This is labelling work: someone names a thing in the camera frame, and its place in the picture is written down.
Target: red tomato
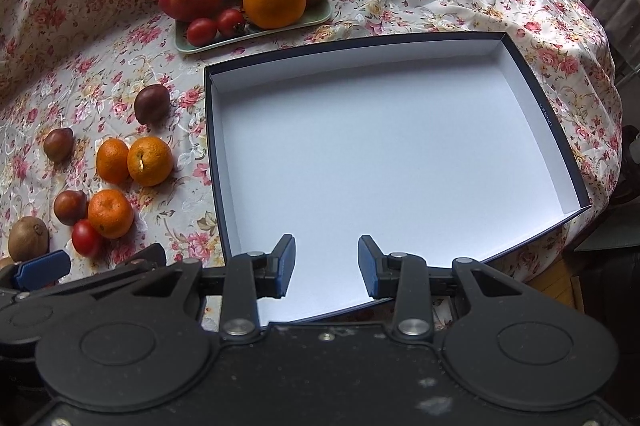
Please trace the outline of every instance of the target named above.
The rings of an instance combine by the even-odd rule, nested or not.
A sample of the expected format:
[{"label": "red tomato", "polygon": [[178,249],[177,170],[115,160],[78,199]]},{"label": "red tomato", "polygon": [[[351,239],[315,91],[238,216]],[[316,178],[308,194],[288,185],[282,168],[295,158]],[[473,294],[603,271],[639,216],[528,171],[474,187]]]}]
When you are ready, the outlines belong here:
[{"label": "red tomato", "polygon": [[104,247],[104,239],[89,223],[89,219],[79,220],[71,231],[71,243],[83,257],[97,257]]},{"label": "red tomato", "polygon": [[210,18],[196,18],[187,29],[187,42],[193,47],[202,47],[213,42],[218,32],[218,25]]},{"label": "red tomato", "polygon": [[244,34],[246,23],[244,16],[238,10],[229,8],[218,15],[216,19],[220,34],[225,38],[233,38]]}]

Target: table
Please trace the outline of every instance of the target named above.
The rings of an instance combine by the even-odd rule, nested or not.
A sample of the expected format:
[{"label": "table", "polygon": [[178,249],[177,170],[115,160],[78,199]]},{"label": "table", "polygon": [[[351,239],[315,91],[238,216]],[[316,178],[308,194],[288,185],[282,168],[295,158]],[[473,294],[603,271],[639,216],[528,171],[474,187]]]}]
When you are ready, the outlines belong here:
[{"label": "table", "polygon": [[[207,160],[204,65],[275,48],[393,32],[507,31],[561,121],[593,208],[504,257],[500,268],[520,279],[540,272],[606,205],[620,167],[622,109],[611,81],[606,36],[579,0],[331,2],[330,24],[180,56],[173,21],[158,13],[156,0],[0,0],[0,249],[6,251],[11,224],[32,214],[49,223],[51,247],[71,255],[71,278],[108,269],[154,242],[165,247],[169,262],[193,257],[206,266],[221,265]],[[136,93],[152,83],[165,85],[172,97],[172,113],[157,129],[139,125],[132,106]],[[43,155],[42,142],[51,129],[65,126],[74,130],[75,150],[69,163],[54,167]],[[482,139],[473,121],[468,128],[469,139]],[[70,229],[52,215],[54,197],[64,189],[93,194],[106,187],[95,175],[100,143],[110,136],[131,143],[149,133],[171,146],[174,174],[155,188],[126,185],[136,210],[133,231],[114,241],[103,259],[82,259],[70,243]],[[217,327],[218,305],[210,301],[204,326]]]}]

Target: screw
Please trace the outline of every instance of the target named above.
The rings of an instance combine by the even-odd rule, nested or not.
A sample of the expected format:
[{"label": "screw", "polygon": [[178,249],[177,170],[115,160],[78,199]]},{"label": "screw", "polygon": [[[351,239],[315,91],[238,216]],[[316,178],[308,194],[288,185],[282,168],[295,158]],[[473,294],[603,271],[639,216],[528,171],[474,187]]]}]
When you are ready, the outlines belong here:
[{"label": "screw", "polygon": [[254,331],[255,325],[244,318],[235,318],[226,322],[222,329],[230,336],[246,336]]},{"label": "screw", "polygon": [[424,320],[418,320],[418,318],[402,320],[398,324],[398,330],[407,336],[420,336],[428,332],[430,328],[430,324]]}]

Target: floral tablecloth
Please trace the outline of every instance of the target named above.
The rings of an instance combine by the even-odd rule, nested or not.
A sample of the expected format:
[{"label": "floral tablecloth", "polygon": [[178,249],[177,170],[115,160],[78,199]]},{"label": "floral tablecloth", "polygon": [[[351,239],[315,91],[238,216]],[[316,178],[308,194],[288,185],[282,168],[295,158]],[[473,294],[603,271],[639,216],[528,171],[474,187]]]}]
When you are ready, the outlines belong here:
[{"label": "floral tablecloth", "polygon": [[[337,38],[412,31],[507,31],[535,72],[580,165],[593,208],[497,263],[526,278],[544,269],[562,246],[607,204],[618,178],[622,109],[612,85],[605,34],[578,0],[331,0],[327,25],[257,38],[195,56],[175,50],[173,22],[156,0],[0,0],[0,250],[13,222],[37,215],[49,223],[51,247],[72,256],[71,277],[90,275],[159,242],[169,262],[195,257],[223,263],[205,136],[203,68],[275,48]],[[143,86],[171,92],[171,116],[159,129],[139,125],[133,100]],[[70,162],[54,167],[42,142],[55,127],[72,127]],[[134,229],[101,260],[82,259],[70,228],[52,214],[64,189],[95,193],[95,150],[109,136],[132,142],[154,133],[175,156],[174,174],[155,188],[125,187],[136,210]],[[482,130],[469,122],[470,139]],[[215,327],[217,302],[205,324]]]}]

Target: kiwi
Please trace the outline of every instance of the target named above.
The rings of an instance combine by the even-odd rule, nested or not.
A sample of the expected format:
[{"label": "kiwi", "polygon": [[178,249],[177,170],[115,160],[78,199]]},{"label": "kiwi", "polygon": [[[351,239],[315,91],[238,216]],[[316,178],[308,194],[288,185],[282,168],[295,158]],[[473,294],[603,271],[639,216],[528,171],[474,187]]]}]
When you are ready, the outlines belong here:
[{"label": "kiwi", "polygon": [[9,232],[8,246],[14,262],[37,259],[49,252],[49,230],[37,217],[22,217]]}]

